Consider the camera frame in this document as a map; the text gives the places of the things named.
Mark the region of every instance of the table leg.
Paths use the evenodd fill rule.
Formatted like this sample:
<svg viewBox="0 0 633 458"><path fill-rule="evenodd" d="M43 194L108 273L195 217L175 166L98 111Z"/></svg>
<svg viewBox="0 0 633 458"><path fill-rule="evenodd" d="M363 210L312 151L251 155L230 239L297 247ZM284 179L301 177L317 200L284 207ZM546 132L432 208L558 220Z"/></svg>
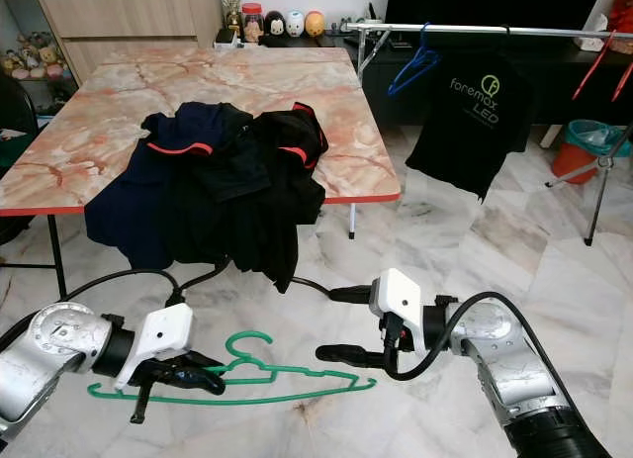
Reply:
<svg viewBox="0 0 633 458"><path fill-rule="evenodd" d="M547 132L539 143L541 145L541 148L549 148L556 139L556 135L562 127L562 125L550 125L550 128L547 129Z"/></svg>
<svg viewBox="0 0 633 458"><path fill-rule="evenodd" d="M55 273L57 274L57 286L59 287L59 296L62 298L66 296L66 279L63 275L63 264L61 263L61 249L59 248L57 223L55 222L54 215L49 214L47 218L50 244L52 245L52 258L54 259Z"/></svg>
<svg viewBox="0 0 633 458"><path fill-rule="evenodd" d="M356 233L356 205L354 203L349 205L349 238L354 239Z"/></svg>

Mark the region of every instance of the jar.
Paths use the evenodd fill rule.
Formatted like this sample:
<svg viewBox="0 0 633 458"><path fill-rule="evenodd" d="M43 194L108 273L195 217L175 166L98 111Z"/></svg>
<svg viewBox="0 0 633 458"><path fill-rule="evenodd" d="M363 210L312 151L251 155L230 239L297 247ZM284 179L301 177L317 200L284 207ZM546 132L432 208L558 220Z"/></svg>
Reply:
<svg viewBox="0 0 633 458"><path fill-rule="evenodd" d="M259 43L259 37L264 34L264 17L259 3L244 3L241 5L244 15L244 38L248 43Z"/></svg>

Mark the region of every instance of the clothing rack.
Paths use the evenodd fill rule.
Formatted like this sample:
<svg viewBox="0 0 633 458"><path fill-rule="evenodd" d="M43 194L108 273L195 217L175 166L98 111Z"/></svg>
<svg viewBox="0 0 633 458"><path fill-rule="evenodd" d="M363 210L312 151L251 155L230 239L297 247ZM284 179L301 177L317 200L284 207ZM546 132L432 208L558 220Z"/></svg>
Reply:
<svg viewBox="0 0 633 458"><path fill-rule="evenodd" d="M394 25L374 23L347 23L348 30L356 30L360 33L358 44L358 80L363 83L363 71L383 46L392 31L419 33L424 25ZM548 36L558 38L599 38L606 39L611 36L609 31L580 31L580 30L556 30L548 28L512 28L507 26L453 26L453 25L426 25L427 33L456 33L471 35L500 35L500 36ZM384 31L374 49L365 57L367 35L371 32ZM615 38L630 40L633 33L615 33Z"/></svg>

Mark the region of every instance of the trash bin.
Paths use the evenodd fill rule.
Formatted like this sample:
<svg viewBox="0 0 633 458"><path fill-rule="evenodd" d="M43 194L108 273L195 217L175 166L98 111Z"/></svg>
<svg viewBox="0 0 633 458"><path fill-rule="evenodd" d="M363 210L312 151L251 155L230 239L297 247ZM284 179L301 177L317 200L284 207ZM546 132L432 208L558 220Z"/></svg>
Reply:
<svg viewBox="0 0 633 458"><path fill-rule="evenodd" d="M590 164L598 156L609 154L622 135L622 130L594 120L574 120L565 129L565 141L552 163L552 172L561 177ZM629 156L631 143L622 145L615 156ZM584 184L597 172L592 169L568 179L568 183Z"/></svg>

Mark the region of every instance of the table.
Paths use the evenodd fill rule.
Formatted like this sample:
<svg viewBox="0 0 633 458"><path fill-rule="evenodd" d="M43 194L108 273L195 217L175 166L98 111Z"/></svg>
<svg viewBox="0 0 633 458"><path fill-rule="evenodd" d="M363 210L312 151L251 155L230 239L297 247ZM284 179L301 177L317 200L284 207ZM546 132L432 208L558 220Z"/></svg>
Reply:
<svg viewBox="0 0 633 458"><path fill-rule="evenodd" d="M81 214L121 174L144 118L180 104L230 102L258 116L315 109L329 150L315 180L327 204L395 201L400 183L347 51L328 48L144 49L113 53L0 181L0 216L47 215L60 292L54 215Z"/></svg>

